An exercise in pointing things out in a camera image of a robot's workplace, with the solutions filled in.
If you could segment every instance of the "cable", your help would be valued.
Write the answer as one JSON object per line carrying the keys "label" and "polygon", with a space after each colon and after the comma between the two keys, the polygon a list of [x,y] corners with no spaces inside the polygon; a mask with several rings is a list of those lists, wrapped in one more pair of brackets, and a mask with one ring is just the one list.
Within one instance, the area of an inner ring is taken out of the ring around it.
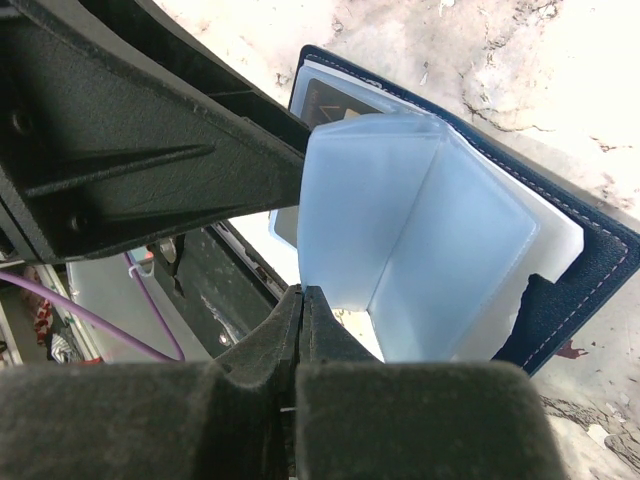
{"label": "cable", "polygon": [[182,350],[179,351],[179,356],[180,356],[179,360],[171,358],[165,355],[164,353],[159,352],[155,348],[150,347],[146,343],[141,342],[140,340],[133,337],[132,335],[129,335],[124,330],[120,330],[118,327],[107,322],[106,320],[99,317],[95,313],[90,312],[86,308],[81,307],[76,303],[73,303],[68,298],[63,297],[62,295],[54,292],[53,290],[49,290],[47,287],[40,285],[39,283],[35,283],[35,282],[32,282],[31,280],[27,280],[26,278],[20,277],[18,275],[14,275],[12,273],[3,272],[3,271],[0,271],[0,280],[4,280],[5,282],[9,282],[19,287],[25,288],[33,293],[40,295],[41,297],[46,298],[52,303],[61,305],[62,307],[66,308],[69,312],[86,320],[94,327],[110,333],[111,335],[118,338],[119,340],[122,340],[124,343],[126,343],[130,347],[135,348],[136,350],[149,355],[151,358],[155,360],[158,360],[160,362],[175,362],[175,361],[184,360],[184,353],[182,352]]}
{"label": "cable", "polygon": [[138,269],[134,268],[134,264],[131,261],[130,254],[125,253],[123,257],[125,262],[127,262],[127,265],[129,266],[129,274],[132,275],[132,278],[136,281],[136,283],[138,284],[138,287],[140,287],[140,291],[142,292],[142,295],[144,295],[144,298],[147,300],[147,303],[151,307],[151,311],[153,312],[154,317],[156,317],[156,320],[160,324],[160,327],[162,328],[162,330],[164,330],[164,333],[169,339],[169,341],[171,342],[171,345],[173,345],[173,349],[178,354],[177,360],[179,362],[184,362],[184,352],[182,351],[180,344],[176,340],[176,337],[174,337],[173,333],[171,332],[169,325],[167,325],[166,320],[160,313],[160,310],[158,310],[158,307],[156,306],[155,302],[151,298],[151,295],[149,294],[147,287],[144,286],[144,282],[142,281],[142,278],[140,278],[140,273],[138,272]]}

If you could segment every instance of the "marble surface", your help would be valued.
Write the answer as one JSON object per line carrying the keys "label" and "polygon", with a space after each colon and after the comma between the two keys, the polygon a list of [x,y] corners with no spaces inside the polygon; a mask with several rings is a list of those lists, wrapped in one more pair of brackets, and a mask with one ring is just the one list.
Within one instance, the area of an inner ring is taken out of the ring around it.
{"label": "marble surface", "polygon": [[[640,230],[640,2],[157,3],[282,104],[300,48],[322,46],[473,123]],[[636,275],[534,379],[572,479],[640,477],[638,291]]]}

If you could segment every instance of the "stitched edge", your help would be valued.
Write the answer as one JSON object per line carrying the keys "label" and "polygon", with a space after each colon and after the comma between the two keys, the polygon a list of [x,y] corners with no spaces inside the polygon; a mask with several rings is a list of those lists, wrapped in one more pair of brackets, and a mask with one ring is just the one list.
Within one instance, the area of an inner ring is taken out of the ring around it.
{"label": "stitched edge", "polygon": [[[420,108],[421,110],[424,110],[424,107],[418,105],[415,102],[412,102],[411,100],[405,99],[400,97],[398,94],[396,94],[395,92],[391,92],[389,90],[387,90],[386,88],[382,87],[382,85],[380,84],[380,82],[375,82],[372,81],[370,79],[367,79],[365,77],[361,77],[360,75],[358,75],[355,72],[351,72],[349,70],[347,70],[346,68],[344,68],[342,65],[338,65],[337,63],[334,63],[330,60],[326,60],[323,59],[317,55],[314,54],[309,54],[307,55],[306,58],[314,58],[319,60],[321,63],[329,63],[330,65],[332,65],[333,67],[335,67],[338,70],[343,71],[344,73],[348,73],[349,75],[356,77],[360,80],[362,80],[365,83],[368,83],[369,85],[373,85],[375,87],[380,88],[381,90],[387,92],[389,95],[393,95],[394,97],[404,101],[404,102],[409,102],[412,105],[415,105],[416,107]],[[600,280],[600,282],[598,282],[598,284],[591,289],[591,291],[589,292],[589,294],[584,297],[582,299],[582,301],[580,301],[580,303],[578,303],[578,305],[573,309],[573,311],[564,319],[562,320],[562,323],[560,323],[560,325],[558,326],[558,328],[556,328],[551,335],[549,335],[547,337],[547,339],[542,342],[540,344],[540,346],[531,354],[529,355],[529,358],[527,358],[527,360],[522,364],[522,367],[526,367],[531,360],[533,360],[535,358],[536,355],[538,355],[540,353],[540,351],[544,348],[544,346],[549,343],[549,341],[551,341],[551,339],[560,331],[562,330],[562,328],[566,325],[566,323],[571,319],[571,317],[573,317],[576,312],[578,310],[580,310],[584,304],[587,302],[587,300],[589,300],[589,298],[591,298],[591,295],[593,295],[603,284],[604,282],[607,281],[607,279],[609,277],[611,277],[611,275],[613,275],[613,272],[615,272],[618,267],[627,259],[627,256],[629,255],[629,246],[624,243],[617,235],[614,235],[613,233],[611,233],[609,230],[607,230],[606,228],[603,228],[602,226],[600,226],[600,224],[594,222],[593,220],[591,220],[589,217],[582,215],[578,210],[576,210],[575,208],[570,207],[569,205],[567,205],[566,203],[564,203],[562,200],[560,200],[557,197],[554,197],[553,195],[551,195],[549,192],[547,192],[543,187],[536,185],[535,183],[533,183],[531,180],[525,178],[524,176],[520,175],[518,172],[514,171],[512,168],[510,168],[509,166],[505,165],[504,163],[502,163],[500,160],[498,160],[497,158],[495,158],[494,156],[492,156],[491,154],[485,152],[475,141],[473,141],[471,138],[469,138],[467,135],[465,135],[463,132],[461,132],[455,125],[452,125],[451,123],[449,123],[448,121],[446,121],[444,118],[442,118],[440,115],[438,115],[437,113],[433,113],[433,112],[429,112],[432,115],[435,115],[436,117],[438,117],[440,120],[442,120],[443,122],[445,122],[447,125],[449,125],[451,128],[453,128],[456,132],[458,132],[460,135],[462,135],[462,137],[469,142],[471,145],[473,145],[474,148],[476,148],[477,150],[479,150],[480,152],[482,152],[482,154],[484,156],[486,156],[487,158],[491,159],[494,163],[497,163],[498,165],[500,165],[502,168],[504,168],[505,170],[509,171],[509,173],[511,175],[513,175],[514,177],[519,178],[522,182],[526,183],[527,185],[531,186],[534,190],[536,190],[538,193],[542,194],[543,196],[547,197],[549,200],[551,200],[553,203],[555,203],[556,205],[562,205],[563,207],[571,210],[573,213],[575,213],[576,215],[578,215],[579,217],[581,217],[582,219],[584,219],[586,222],[588,222],[591,226],[595,227],[597,230],[600,230],[604,233],[606,233],[607,235],[612,236],[613,238],[615,238],[616,240],[618,240],[618,242],[620,242],[620,244],[624,247],[624,253],[622,255],[622,257],[620,257],[620,260],[618,260],[618,263],[616,263],[613,268],[611,269],[611,271],[609,273],[607,273],[604,278],[602,278],[602,280]]]}

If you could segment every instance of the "white stitching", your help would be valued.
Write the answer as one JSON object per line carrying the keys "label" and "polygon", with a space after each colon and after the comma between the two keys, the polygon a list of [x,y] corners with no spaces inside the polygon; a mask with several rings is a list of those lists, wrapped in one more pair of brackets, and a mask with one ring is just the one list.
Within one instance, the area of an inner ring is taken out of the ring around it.
{"label": "white stitching", "polygon": [[[356,78],[359,78],[360,80],[366,82],[366,83],[371,83],[371,81],[367,78],[361,77],[360,75],[358,75],[357,73],[351,72],[349,70],[347,70],[346,68],[344,68],[341,65],[338,65],[337,63],[331,62],[329,60],[325,60],[323,58],[318,57],[317,55],[308,55],[307,58],[314,58],[320,61],[320,63],[329,63],[331,64],[333,67],[335,67],[338,70],[341,70],[345,73],[348,73],[351,76],[354,76]],[[412,105],[415,105],[416,107],[423,109],[423,107],[421,107],[420,105],[418,105],[415,102],[412,102],[411,100],[407,100],[404,98],[401,98],[399,95],[397,95],[394,92],[391,92],[389,90],[387,90],[386,88],[381,88],[381,90],[387,92],[390,95],[393,95],[396,98],[399,98],[400,100],[403,100],[405,102],[409,102]],[[480,146],[474,142],[472,139],[468,138],[467,135],[465,135],[464,133],[462,133],[458,128],[456,128],[455,125],[451,125],[449,122],[447,122],[444,118],[442,118],[440,115],[438,115],[437,113],[433,113],[431,112],[433,115],[435,115],[436,117],[438,117],[440,120],[442,120],[443,122],[445,122],[447,125],[449,125],[450,127],[452,127],[455,131],[457,131],[460,135],[462,135],[471,145],[473,145],[475,148],[477,148],[480,152],[482,152],[487,158],[493,160],[495,163],[497,163],[498,165],[500,165],[502,168],[504,168],[505,170],[508,170],[509,173],[511,175],[513,175],[514,177],[518,177],[520,178],[524,183],[530,185],[534,190],[536,190],[538,193],[544,195],[545,197],[549,198],[551,201],[553,201],[553,203],[555,203],[556,205],[562,205],[563,207],[571,210],[573,213],[575,213],[576,215],[580,216],[583,220],[585,220],[586,222],[588,222],[590,225],[594,226],[595,228],[601,230],[602,232],[606,233],[607,235],[611,235],[613,238],[615,238],[616,240],[618,240],[618,242],[620,242],[620,244],[622,244],[622,246],[624,247],[624,254],[622,255],[622,257],[620,258],[620,260],[618,260],[618,263],[616,265],[613,266],[613,268],[611,269],[611,271],[609,273],[607,273],[604,278],[598,283],[598,285],[596,285],[596,287],[591,290],[591,292],[589,292],[589,295],[587,295],[586,297],[584,297],[582,299],[582,301],[576,306],[576,308],[562,321],[562,323],[558,326],[558,328],[556,328],[553,333],[544,341],[540,344],[540,346],[529,356],[529,358],[527,358],[527,360],[522,364],[522,367],[526,367],[527,364],[529,362],[531,362],[531,360],[534,359],[534,357],[540,353],[540,351],[542,350],[542,348],[549,343],[549,341],[551,340],[551,337],[555,336],[556,333],[558,333],[562,327],[565,326],[565,324],[569,321],[569,319],[571,317],[573,317],[573,315],[575,315],[575,313],[580,310],[582,308],[582,306],[587,302],[587,300],[589,300],[589,298],[591,297],[591,295],[593,295],[603,284],[604,282],[613,274],[613,272],[615,272],[618,268],[618,266],[620,266],[626,259],[627,259],[627,255],[629,254],[629,246],[624,243],[619,237],[617,237],[616,235],[613,235],[609,230],[602,228],[598,223],[594,222],[593,220],[591,220],[590,218],[582,215],[580,212],[578,212],[575,208],[571,208],[569,205],[567,205],[566,203],[562,202],[562,200],[560,200],[559,198],[556,198],[554,196],[552,196],[549,192],[547,192],[543,187],[540,187],[539,185],[536,185],[535,183],[533,183],[532,181],[530,181],[529,179],[523,177],[522,175],[520,175],[518,172],[515,172],[514,170],[512,170],[511,168],[509,168],[507,165],[505,165],[504,163],[502,163],[500,160],[498,160],[497,158],[491,156],[490,154],[488,154],[487,152],[485,152],[482,148],[480,148]]]}

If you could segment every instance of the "navy blue leather cover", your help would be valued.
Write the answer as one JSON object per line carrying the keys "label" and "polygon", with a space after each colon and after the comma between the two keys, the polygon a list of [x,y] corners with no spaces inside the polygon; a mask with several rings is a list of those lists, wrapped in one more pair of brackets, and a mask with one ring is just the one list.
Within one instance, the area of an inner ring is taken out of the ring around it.
{"label": "navy blue leather cover", "polygon": [[533,189],[584,229],[584,251],[555,284],[529,280],[511,336],[494,359],[535,373],[640,266],[640,235],[587,205],[520,162],[509,149],[443,108],[314,46],[300,53],[298,69],[310,60],[339,70],[427,110],[510,175]]}

